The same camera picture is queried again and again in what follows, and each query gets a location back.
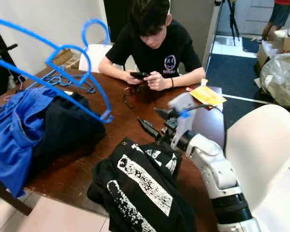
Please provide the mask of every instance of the white chair back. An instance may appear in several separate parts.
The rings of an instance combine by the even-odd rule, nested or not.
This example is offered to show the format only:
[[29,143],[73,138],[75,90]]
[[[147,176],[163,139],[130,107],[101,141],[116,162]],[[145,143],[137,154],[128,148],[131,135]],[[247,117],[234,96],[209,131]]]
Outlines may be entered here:
[[[105,56],[105,54],[112,48],[111,45],[103,45],[103,44],[89,44],[87,49],[87,55],[89,56],[91,62],[91,72],[100,73],[99,71],[99,63]],[[114,64],[117,68],[123,70],[123,66]],[[85,56],[82,54],[78,70],[88,71],[88,63]]]
[[227,131],[226,157],[255,210],[290,167],[290,113],[265,105],[242,117]]

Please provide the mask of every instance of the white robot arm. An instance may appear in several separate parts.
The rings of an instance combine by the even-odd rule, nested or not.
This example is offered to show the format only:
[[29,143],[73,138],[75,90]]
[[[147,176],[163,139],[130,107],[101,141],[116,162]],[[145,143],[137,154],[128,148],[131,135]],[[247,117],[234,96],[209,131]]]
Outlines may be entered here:
[[252,217],[243,190],[239,186],[231,163],[221,147],[212,140],[192,131],[196,104],[188,93],[169,102],[171,110],[155,109],[166,120],[161,135],[152,125],[138,119],[142,128],[159,143],[168,142],[172,149],[185,151],[202,174],[208,195],[218,219],[220,232],[261,232]]

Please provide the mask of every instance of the black folded shirt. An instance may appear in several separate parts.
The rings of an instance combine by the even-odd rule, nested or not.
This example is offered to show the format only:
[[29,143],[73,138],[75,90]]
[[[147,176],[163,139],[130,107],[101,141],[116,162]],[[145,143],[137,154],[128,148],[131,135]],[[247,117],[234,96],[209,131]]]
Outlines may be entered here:
[[176,188],[180,154],[124,139],[92,170],[87,196],[110,214],[113,232],[192,232],[195,215]]
[[[73,99],[89,108],[86,98],[78,93]],[[45,133],[33,148],[28,180],[40,173],[59,155],[70,153],[84,143],[97,143],[104,135],[104,125],[67,99],[55,97],[44,112]]]

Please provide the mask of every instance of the red shirt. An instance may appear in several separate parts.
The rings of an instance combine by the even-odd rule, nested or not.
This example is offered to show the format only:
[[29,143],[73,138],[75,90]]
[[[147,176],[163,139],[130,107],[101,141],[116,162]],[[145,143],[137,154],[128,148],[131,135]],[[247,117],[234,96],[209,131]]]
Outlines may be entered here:
[[275,0],[276,4],[280,5],[289,5],[290,6],[290,0]]

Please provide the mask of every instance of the dark floor mat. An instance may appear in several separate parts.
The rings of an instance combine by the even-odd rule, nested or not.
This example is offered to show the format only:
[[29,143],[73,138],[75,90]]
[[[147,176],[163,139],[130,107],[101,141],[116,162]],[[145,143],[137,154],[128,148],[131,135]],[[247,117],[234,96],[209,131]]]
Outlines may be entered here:
[[251,38],[242,38],[242,44],[243,44],[243,51],[244,52],[253,52],[257,53],[259,50],[259,44],[257,40],[251,41]]
[[223,114],[226,120],[226,129],[230,128],[241,117],[264,104],[238,99],[230,99],[223,104]]
[[207,71],[209,86],[222,88],[222,93],[260,101],[273,102],[261,93],[254,79],[256,58],[212,54]]

